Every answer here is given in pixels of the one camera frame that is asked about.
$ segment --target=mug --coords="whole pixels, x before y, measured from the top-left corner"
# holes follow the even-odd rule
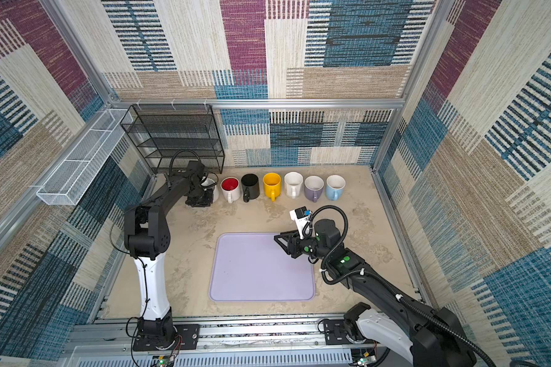
[[[327,179],[327,198],[332,200],[338,200],[345,190],[345,179],[338,174],[333,174]]]
[[[202,186],[210,186],[212,184],[216,183],[213,179],[206,179],[204,182],[201,183]],[[212,202],[216,202],[219,198],[219,188],[218,185],[214,185],[212,188]]]
[[[241,177],[242,201],[257,199],[259,197],[259,177],[253,173],[247,173]]]
[[[302,182],[304,178],[298,172],[290,172],[284,176],[284,183],[286,184],[286,195],[289,198],[295,199],[300,196],[302,192]]]
[[[265,196],[271,197],[272,202],[281,194],[281,177],[277,173],[268,173],[263,176],[263,190]]]
[[[220,184],[220,188],[223,189],[224,198],[228,203],[236,201],[241,197],[241,183],[234,177],[227,177]]]
[[[310,176],[304,181],[304,196],[316,202],[324,191],[324,181],[318,176]]]

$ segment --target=wall shelf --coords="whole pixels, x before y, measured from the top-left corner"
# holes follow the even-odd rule
[[[47,205],[77,205],[124,132],[125,109],[109,109],[51,173],[37,196]]]
[[[122,128],[154,173],[169,172],[174,154],[194,151],[211,172],[223,171],[224,149],[208,105],[133,105]],[[184,169],[192,159],[180,153],[173,168]]]

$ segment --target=red mug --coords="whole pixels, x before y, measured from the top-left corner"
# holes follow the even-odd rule
[[[235,177],[227,177],[220,183],[220,188],[223,191],[224,198],[228,203],[236,201],[241,197],[241,183]]]

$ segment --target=beige tabletop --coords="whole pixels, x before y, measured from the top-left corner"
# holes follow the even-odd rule
[[[242,198],[229,204],[224,197],[208,208],[191,208],[180,201],[167,214],[171,232],[171,244],[166,252],[166,290],[173,315],[273,315],[282,313],[345,312],[358,302],[368,302],[341,284],[323,283],[318,268],[314,266],[316,295],[306,302],[214,302],[208,297],[214,253],[219,236],[228,232],[283,232],[295,230],[290,210],[306,206],[315,210],[327,204],[335,204],[345,211],[349,219],[349,231],[345,247],[365,259],[378,273],[403,291],[414,295],[412,282],[390,228],[380,197],[366,166],[324,165],[310,167],[225,167],[219,178],[241,178],[255,173],[260,183],[268,172],[283,177],[287,172],[299,172],[304,178],[320,176],[326,181],[331,174],[345,178],[345,191],[336,202],[323,194],[317,202],[304,196],[296,199],[282,194],[272,202],[263,192],[250,202]],[[321,212],[316,220],[330,218],[343,230],[343,219],[334,210]],[[130,257],[123,261],[105,303],[104,318],[127,318],[139,313],[139,280]]]

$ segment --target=red wire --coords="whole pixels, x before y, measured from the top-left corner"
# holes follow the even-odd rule
[[[173,347],[173,350],[171,351],[171,354],[169,355],[170,358],[173,355],[173,352],[176,351],[177,347],[179,347],[179,348],[177,349],[177,354],[176,355],[180,354],[180,349],[182,349],[182,336],[181,335],[178,335],[178,336],[180,337],[180,340],[177,342],[177,345],[175,347]]]

